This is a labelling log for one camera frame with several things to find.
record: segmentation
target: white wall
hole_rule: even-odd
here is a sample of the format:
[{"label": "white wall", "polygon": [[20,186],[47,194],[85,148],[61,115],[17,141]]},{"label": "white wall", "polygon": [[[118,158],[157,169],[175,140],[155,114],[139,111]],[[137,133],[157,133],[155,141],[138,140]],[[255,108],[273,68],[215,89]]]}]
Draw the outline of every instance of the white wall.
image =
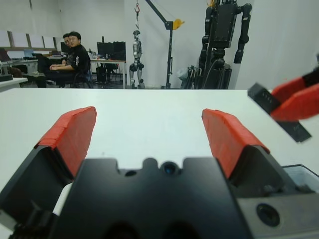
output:
[{"label": "white wall", "polygon": [[125,41],[124,0],[59,0],[63,33],[78,31],[82,45],[97,52],[97,42]]},{"label": "white wall", "polygon": [[0,29],[41,36],[62,34],[58,0],[0,0]]},{"label": "white wall", "polygon": [[311,71],[319,52],[318,0],[255,0],[236,89],[267,88]]},{"label": "white wall", "polygon": [[[207,2],[206,0],[153,0],[153,3],[158,6],[159,11],[168,21],[174,21],[175,18],[185,21],[184,25],[173,31],[173,75],[170,82],[172,88],[179,88],[181,80],[176,76],[177,70],[190,65],[198,65],[202,49],[201,39],[205,34],[204,22]],[[143,79],[148,87],[164,86],[166,83],[169,31],[166,30],[161,19],[144,0],[139,1],[139,4],[143,48],[141,60],[145,65]],[[125,0],[127,70],[134,61],[132,44],[133,31],[136,30],[135,5],[136,1]]]}]

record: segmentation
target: black cable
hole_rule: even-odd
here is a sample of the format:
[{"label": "black cable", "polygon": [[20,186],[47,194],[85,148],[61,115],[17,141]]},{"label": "black cable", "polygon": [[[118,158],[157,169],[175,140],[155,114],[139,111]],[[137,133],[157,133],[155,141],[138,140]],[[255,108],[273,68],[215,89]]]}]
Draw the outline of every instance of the black cable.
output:
[{"label": "black cable", "polygon": [[203,86],[202,86],[202,89],[205,89],[205,86],[206,86],[208,77],[209,77],[209,75],[210,75],[210,72],[211,72],[211,70],[214,68],[214,66],[216,65],[216,62],[217,62],[217,60],[215,60],[215,61],[213,62],[213,64],[211,64],[211,66],[210,66],[210,68],[209,68],[209,71],[208,71],[208,73],[207,73],[207,75],[206,75],[206,79],[205,79],[205,81],[204,81],[204,84],[203,84]]}]

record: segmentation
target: red rubber pad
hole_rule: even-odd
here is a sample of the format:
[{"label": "red rubber pad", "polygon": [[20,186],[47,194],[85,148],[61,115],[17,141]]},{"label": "red rubber pad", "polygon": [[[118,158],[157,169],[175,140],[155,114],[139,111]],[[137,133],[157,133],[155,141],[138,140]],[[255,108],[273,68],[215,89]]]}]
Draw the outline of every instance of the red rubber pad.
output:
[{"label": "red rubber pad", "polygon": [[229,178],[236,167],[243,149],[248,145],[269,149],[233,115],[205,109],[202,118],[213,156]]},{"label": "red rubber pad", "polygon": [[87,154],[96,115],[92,106],[63,114],[37,145],[57,149],[75,177]]},{"label": "red rubber pad", "polygon": [[281,103],[283,103],[288,100],[294,93],[305,88],[306,86],[304,79],[302,77],[298,77],[292,81],[277,86],[271,94]]},{"label": "red rubber pad", "polygon": [[277,121],[299,121],[319,114],[319,84],[298,91],[271,112]]}]

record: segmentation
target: man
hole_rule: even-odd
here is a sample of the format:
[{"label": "man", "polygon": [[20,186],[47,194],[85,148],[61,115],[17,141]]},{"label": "man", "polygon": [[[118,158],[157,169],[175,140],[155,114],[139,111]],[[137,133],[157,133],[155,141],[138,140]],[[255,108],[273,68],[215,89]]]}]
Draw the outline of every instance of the man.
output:
[{"label": "man", "polygon": [[[69,33],[64,34],[64,35],[63,35],[63,40],[64,40],[65,45],[70,48],[69,36],[70,36]],[[62,65],[65,65],[65,64],[66,64],[66,60],[67,60],[67,56],[66,56],[65,59],[62,60]]]},{"label": "man", "polygon": [[69,33],[69,45],[71,48],[65,65],[48,66],[44,57],[40,58],[38,62],[46,77],[61,86],[64,86],[66,80],[72,80],[77,73],[87,74],[91,68],[90,57],[81,45],[81,35],[78,32]]}]

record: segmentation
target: humanoid robot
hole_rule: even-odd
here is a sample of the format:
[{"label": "humanoid robot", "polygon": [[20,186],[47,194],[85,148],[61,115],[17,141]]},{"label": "humanoid robot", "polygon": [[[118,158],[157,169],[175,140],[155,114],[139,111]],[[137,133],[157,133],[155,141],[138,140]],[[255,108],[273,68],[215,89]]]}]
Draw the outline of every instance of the humanoid robot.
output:
[{"label": "humanoid robot", "polygon": [[140,59],[142,56],[142,43],[139,39],[140,31],[136,30],[133,32],[134,35],[134,43],[133,43],[133,55],[134,55],[134,63],[130,65],[130,80],[131,80],[131,88],[136,89],[135,80],[134,80],[134,72],[138,72],[138,80],[139,80],[139,89],[145,89],[144,80],[142,79],[142,69],[144,65],[141,63]]},{"label": "humanoid robot", "polygon": [[248,43],[248,29],[252,6],[247,3],[237,5],[237,0],[212,0],[206,10],[205,36],[202,39],[203,49],[199,59],[202,78],[198,80],[196,89],[227,89],[229,72],[224,68],[225,48],[230,48],[233,38],[236,17],[242,15],[241,34],[235,64],[240,64]]}]

